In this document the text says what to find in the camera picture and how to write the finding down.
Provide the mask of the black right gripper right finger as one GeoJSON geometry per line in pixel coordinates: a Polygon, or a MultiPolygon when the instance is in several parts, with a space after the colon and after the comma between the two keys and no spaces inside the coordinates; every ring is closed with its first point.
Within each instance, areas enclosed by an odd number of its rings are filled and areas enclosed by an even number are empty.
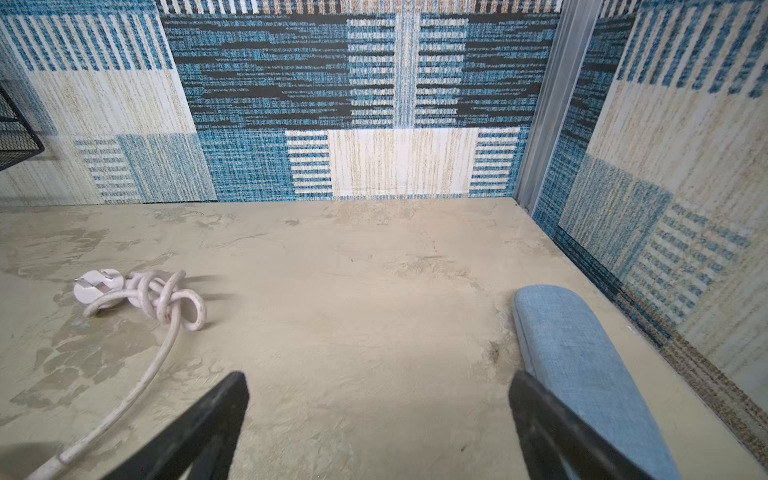
{"type": "Polygon", "coordinates": [[[648,479],[526,371],[512,378],[508,401],[531,479],[648,479]]]}

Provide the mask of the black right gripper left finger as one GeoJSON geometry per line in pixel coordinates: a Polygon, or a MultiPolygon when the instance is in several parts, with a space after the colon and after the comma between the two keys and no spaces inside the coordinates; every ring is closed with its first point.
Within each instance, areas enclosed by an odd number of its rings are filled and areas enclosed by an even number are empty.
{"type": "Polygon", "coordinates": [[[233,371],[107,479],[227,479],[241,434],[249,390],[233,371]]]}

